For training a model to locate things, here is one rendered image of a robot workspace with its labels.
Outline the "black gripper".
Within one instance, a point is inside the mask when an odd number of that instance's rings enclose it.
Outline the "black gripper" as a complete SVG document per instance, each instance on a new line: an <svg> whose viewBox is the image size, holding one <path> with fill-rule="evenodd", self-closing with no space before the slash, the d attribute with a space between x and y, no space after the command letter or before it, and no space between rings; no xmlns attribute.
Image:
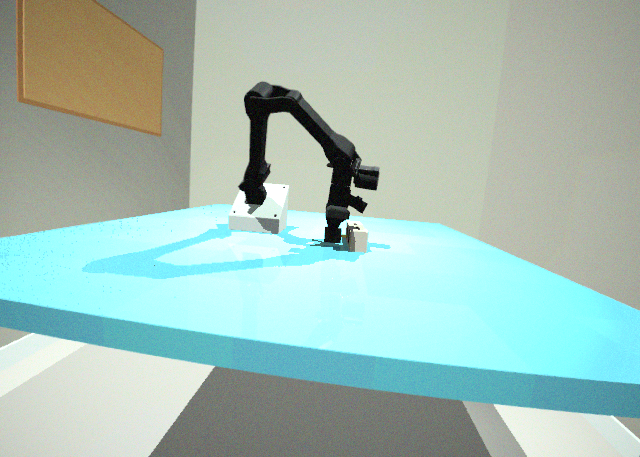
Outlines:
<svg viewBox="0 0 640 457"><path fill-rule="evenodd" d="M349 186L330 185L325 217L331 240L334 240L340 224L345 220L349 220L350 212L348 207L344 206L348 192L350 192Z"/></svg>

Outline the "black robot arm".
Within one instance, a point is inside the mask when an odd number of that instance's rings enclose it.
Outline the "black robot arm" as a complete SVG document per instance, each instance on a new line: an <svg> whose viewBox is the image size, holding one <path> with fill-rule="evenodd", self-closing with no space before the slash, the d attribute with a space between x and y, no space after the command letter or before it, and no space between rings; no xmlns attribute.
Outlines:
<svg viewBox="0 0 640 457"><path fill-rule="evenodd" d="M329 160L326 166L333 168L331 184L351 186L354 177L355 187L377 191L380 167L361 165L355 145L326 124L298 90L259 82L245 95L244 103L251 121L249 162L238 188L244 192L245 204L262 205L266 199L263 183L271 166L265 161L267 121L271 113L279 112L290 113L322 146Z"/></svg>

